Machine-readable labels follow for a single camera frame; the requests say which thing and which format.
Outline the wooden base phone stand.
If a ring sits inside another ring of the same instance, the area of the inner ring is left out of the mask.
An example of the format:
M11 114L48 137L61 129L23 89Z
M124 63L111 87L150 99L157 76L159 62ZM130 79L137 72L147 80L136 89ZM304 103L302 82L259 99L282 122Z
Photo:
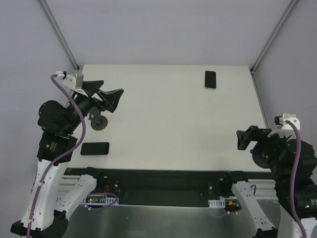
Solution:
M91 121L91 128L96 131L105 129L108 124L107 118L102 116L101 112L96 107L91 109L89 120Z

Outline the silver-edged black phone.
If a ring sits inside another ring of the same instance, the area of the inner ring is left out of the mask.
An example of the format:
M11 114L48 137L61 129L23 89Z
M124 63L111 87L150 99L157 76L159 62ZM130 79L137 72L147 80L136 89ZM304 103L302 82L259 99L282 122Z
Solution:
M216 89L216 72L215 71L205 71L205 83L206 89Z

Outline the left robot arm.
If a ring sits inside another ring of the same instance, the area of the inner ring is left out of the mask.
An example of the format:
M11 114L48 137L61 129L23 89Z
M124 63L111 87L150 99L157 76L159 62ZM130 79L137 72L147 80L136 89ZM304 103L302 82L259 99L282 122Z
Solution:
M85 117L91 109L113 113L124 92L122 88L102 91L102 80L83 82L84 93L68 93L69 106L47 101L39 108L38 126L43 130L37 153L38 167L32 190L22 218L11 225L10 231L28 238L60 238L66 231L74 210L89 193L104 193L103 171L84 169L77 183L58 202L57 193L72 153L86 134Z

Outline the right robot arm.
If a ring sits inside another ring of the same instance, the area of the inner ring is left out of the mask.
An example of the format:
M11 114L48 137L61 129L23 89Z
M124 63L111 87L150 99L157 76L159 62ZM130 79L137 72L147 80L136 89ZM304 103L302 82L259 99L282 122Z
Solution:
M296 138L272 135L271 129L250 126L237 134L238 150L246 150L250 142L253 161L270 169L275 181L275 194L280 207L280 223L276 228L257 202L243 171L227 172L213 185L220 197L235 196L254 227L256 238L309 238L317 226L317 185L312 180L317 158L313 146L300 139L298 129L291 132Z

